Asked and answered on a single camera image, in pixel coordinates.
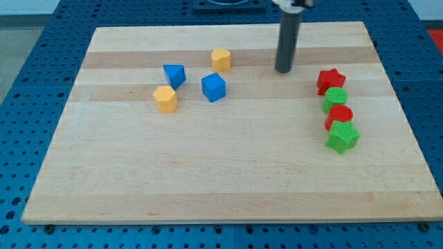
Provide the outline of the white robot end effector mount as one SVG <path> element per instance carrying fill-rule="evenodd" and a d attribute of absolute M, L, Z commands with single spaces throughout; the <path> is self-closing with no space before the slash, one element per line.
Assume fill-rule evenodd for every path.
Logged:
<path fill-rule="evenodd" d="M 301 13 L 315 6 L 316 0 L 272 0 L 285 13 Z"/>

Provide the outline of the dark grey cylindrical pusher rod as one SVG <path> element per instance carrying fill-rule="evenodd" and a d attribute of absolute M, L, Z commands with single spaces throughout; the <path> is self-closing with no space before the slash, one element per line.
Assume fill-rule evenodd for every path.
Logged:
<path fill-rule="evenodd" d="M 275 69 L 279 73 L 292 70 L 302 13 L 283 12 L 280 22 Z"/>

